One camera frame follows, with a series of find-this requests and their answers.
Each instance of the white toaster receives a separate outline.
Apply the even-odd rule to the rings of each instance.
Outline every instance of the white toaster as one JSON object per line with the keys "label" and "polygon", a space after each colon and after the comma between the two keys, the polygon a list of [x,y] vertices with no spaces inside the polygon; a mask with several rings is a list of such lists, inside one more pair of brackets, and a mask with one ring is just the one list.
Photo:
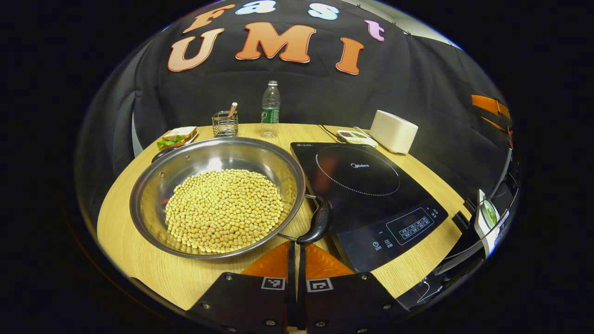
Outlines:
{"label": "white toaster", "polygon": [[418,128],[405,119],[378,110],[369,134],[392,153],[408,153]]}

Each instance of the plastic water bottle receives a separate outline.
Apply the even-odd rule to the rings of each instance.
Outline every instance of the plastic water bottle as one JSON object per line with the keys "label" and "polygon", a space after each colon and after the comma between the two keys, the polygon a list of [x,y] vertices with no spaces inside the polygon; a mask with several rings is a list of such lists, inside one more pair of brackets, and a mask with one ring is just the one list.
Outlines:
{"label": "plastic water bottle", "polygon": [[264,138],[279,135],[280,94],[276,81],[268,81],[268,88],[262,96],[260,134]]}

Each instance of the cooktop burner ring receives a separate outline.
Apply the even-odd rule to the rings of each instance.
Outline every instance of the cooktop burner ring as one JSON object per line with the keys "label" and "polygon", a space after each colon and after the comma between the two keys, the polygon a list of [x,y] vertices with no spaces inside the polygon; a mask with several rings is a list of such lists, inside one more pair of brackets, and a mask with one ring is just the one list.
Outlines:
{"label": "cooktop burner ring", "polygon": [[359,150],[359,151],[361,151],[361,152],[367,153],[367,154],[369,154],[369,155],[373,155],[374,157],[378,158],[379,160],[383,161],[383,162],[384,162],[386,165],[388,165],[388,167],[390,167],[390,169],[391,169],[391,170],[392,170],[392,171],[393,171],[393,172],[396,174],[396,176],[398,177],[398,187],[396,187],[396,189],[395,189],[394,191],[390,192],[390,193],[387,193],[387,194],[371,194],[371,193],[365,193],[365,192],[363,192],[363,191],[359,191],[359,190],[356,190],[356,189],[350,188],[350,187],[348,187],[348,186],[346,186],[346,185],[344,185],[344,184],[342,184],[342,183],[340,183],[340,182],[336,181],[334,178],[332,178],[330,175],[328,175],[328,173],[326,173],[326,171],[325,171],[325,170],[322,168],[322,166],[320,166],[320,162],[318,161],[318,155],[319,155],[319,152],[318,152],[318,153],[316,153],[316,154],[315,154],[315,163],[318,165],[318,168],[319,168],[319,169],[322,171],[322,173],[324,173],[324,175],[326,175],[326,177],[327,177],[327,178],[331,179],[331,180],[332,180],[332,181],[334,181],[336,184],[339,184],[339,185],[341,185],[342,187],[344,187],[344,188],[346,188],[346,189],[348,189],[348,190],[354,191],[354,192],[356,192],[356,193],[363,194],[363,195],[369,195],[369,196],[389,196],[389,195],[392,195],[393,193],[395,193],[396,191],[398,191],[398,189],[400,189],[400,175],[398,175],[398,172],[396,172],[396,170],[395,170],[395,169],[394,169],[392,166],[390,166],[390,164],[389,164],[389,163],[387,163],[387,162],[386,162],[384,159],[382,159],[382,158],[380,158],[379,156],[377,156],[377,155],[375,155],[375,154],[373,154],[373,153],[370,153],[370,152],[368,152],[368,151],[366,151],[366,150],[362,150],[362,149],[358,149],[358,148],[356,148],[356,147],[350,147],[350,146],[339,146],[339,145],[335,145],[335,146],[328,146],[328,147],[324,147],[323,149],[321,149],[321,150],[320,150],[320,152],[321,152],[321,151],[323,151],[323,150],[325,150],[325,149],[332,148],[332,147],[343,147],[343,148],[348,148],[348,149],[354,149],[354,150]]}

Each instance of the sandwich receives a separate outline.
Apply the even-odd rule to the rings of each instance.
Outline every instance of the sandwich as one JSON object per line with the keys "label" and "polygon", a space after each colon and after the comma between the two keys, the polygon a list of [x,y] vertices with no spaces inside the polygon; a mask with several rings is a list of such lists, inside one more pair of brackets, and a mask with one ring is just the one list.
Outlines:
{"label": "sandwich", "polygon": [[168,131],[161,141],[157,142],[157,147],[177,147],[182,146],[198,134],[198,127],[183,127]]}

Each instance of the orange letter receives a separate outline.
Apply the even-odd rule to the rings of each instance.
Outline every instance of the orange letter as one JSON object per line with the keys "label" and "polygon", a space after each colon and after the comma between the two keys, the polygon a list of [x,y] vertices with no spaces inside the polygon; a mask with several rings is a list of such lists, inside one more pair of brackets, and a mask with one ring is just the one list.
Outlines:
{"label": "orange letter", "polygon": [[233,7],[235,7],[235,5],[227,5],[225,7],[217,8],[214,11],[205,12],[204,14],[196,16],[196,20],[194,21],[194,23],[192,23],[192,25],[189,28],[184,30],[184,34],[194,29],[206,26],[208,23],[210,23],[209,18],[217,18],[223,15],[223,12],[225,10],[228,10]]}
{"label": "orange letter", "polygon": [[198,54],[192,59],[185,59],[184,55],[188,48],[188,44],[196,37],[192,36],[175,42],[171,46],[173,50],[171,51],[171,55],[169,55],[167,67],[173,72],[181,72],[202,64],[202,62],[208,58],[210,51],[212,51],[215,38],[223,31],[223,28],[219,28],[207,31],[200,35],[204,40],[202,41],[202,45],[200,45],[200,51],[198,51]]}
{"label": "orange letter", "polygon": [[359,74],[357,61],[359,60],[359,51],[363,50],[363,44],[346,37],[343,37],[340,40],[345,46],[342,49],[342,58],[340,59],[340,62],[336,63],[336,68],[339,71],[348,74]]}
{"label": "orange letter", "polygon": [[249,30],[248,38],[245,40],[244,49],[237,53],[235,58],[258,59],[260,57],[258,44],[262,46],[266,57],[272,58],[286,45],[285,51],[279,55],[280,59],[309,62],[307,47],[309,38],[315,33],[312,27],[292,26],[280,36],[268,22],[250,23],[245,28]]}

